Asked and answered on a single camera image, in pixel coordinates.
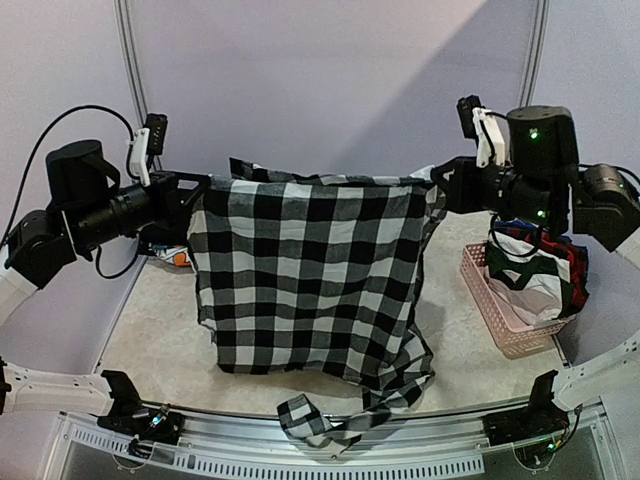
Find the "black white checked shirt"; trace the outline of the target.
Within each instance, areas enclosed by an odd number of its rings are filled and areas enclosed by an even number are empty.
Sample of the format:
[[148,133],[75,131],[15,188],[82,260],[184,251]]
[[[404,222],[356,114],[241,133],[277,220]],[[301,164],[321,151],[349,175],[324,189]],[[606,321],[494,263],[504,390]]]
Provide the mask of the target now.
[[193,208],[198,321],[227,373],[320,372],[359,387],[356,425],[411,409],[433,377],[416,324],[446,215],[430,169],[309,176],[231,159]]

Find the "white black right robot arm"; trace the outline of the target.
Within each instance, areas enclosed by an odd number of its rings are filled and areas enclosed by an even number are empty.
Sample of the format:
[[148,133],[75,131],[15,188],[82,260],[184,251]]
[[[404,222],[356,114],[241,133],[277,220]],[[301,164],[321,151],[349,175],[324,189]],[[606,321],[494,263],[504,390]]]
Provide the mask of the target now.
[[470,96],[459,100],[457,110],[477,152],[432,170],[447,210],[491,211],[552,236],[573,231],[639,264],[639,185],[625,169],[580,164],[567,108],[526,106],[502,115]]

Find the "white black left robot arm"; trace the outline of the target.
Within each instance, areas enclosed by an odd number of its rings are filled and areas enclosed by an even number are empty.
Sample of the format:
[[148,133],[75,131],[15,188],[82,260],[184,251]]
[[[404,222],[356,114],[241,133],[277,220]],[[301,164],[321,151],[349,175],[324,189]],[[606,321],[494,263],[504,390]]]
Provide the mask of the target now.
[[[1,246],[1,318],[44,289],[67,265],[93,260],[103,244],[133,237],[149,225],[185,234],[208,175],[160,171],[123,187],[95,139],[76,141],[46,157],[51,201],[26,214]],[[71,375],[1,363],[1,411],[80,412],[111,417],[128,434],[148,426],[148,412],[126,373]]]

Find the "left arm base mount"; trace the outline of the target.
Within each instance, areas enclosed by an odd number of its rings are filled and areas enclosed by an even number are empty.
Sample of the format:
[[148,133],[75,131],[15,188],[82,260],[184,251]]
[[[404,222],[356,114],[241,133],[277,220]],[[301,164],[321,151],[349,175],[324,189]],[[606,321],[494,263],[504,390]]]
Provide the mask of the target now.
[[172,412],[171,406],[145,407],[128,375],[121,371],[104,370],[101,377],[110,387],[113,401],[108,413],[97,418],[100,428],[137,437],[141,441],[177,445],[185,416]]

